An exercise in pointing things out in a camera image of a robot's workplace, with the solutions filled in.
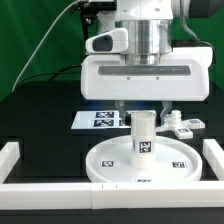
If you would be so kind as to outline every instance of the black table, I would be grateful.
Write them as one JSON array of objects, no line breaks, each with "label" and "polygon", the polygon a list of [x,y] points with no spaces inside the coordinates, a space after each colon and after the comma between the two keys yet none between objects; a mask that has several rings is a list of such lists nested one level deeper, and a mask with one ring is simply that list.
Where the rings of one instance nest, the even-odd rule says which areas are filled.
[{"label": "black table", "polygon": [[[199,118],[205,130],[183,142],[200,154],[205,138],[224,144],[224,92],[210,84],[204,102],[175,102],[183,119]],[[103,140],[130,134],[130,129],[71,130],[77,111],[114,110],[112,101],[87,101],[79,81],[32,82],[0,103],[0,148],[19,141],[21,158],[7,183],[89,182],[85,171],[88,151]],[[127,102],[127,109],[162,110],[161,102]],[[160,135],[176,139],[173,132]],[[216,180],[207,162],[203,180]],[[57,211],[0,211],[0,223],[223,223],[223,208],[111,209]]]}]

